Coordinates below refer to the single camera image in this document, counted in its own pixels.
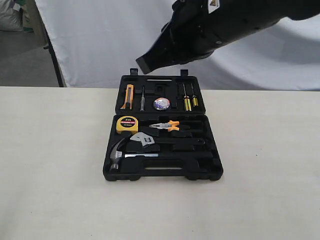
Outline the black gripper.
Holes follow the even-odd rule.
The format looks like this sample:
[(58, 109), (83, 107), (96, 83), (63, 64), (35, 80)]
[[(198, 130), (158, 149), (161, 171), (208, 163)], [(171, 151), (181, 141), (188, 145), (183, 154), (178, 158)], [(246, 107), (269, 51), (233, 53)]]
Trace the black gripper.
[(250, 1), (176, 0), (172, 16), (150, 49), (135, 61), (143, 74), (209, 57), (250, 35)]

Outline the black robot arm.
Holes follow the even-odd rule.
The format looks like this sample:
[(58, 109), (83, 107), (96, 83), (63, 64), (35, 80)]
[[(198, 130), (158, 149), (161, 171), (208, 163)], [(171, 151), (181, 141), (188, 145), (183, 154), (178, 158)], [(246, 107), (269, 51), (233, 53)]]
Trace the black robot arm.
[(136, 59), (144, 74), (205, 59), (221, 47), (267, 29), (283, 18), (320, 13), (318, 0), (177, 0), (150, 49)]

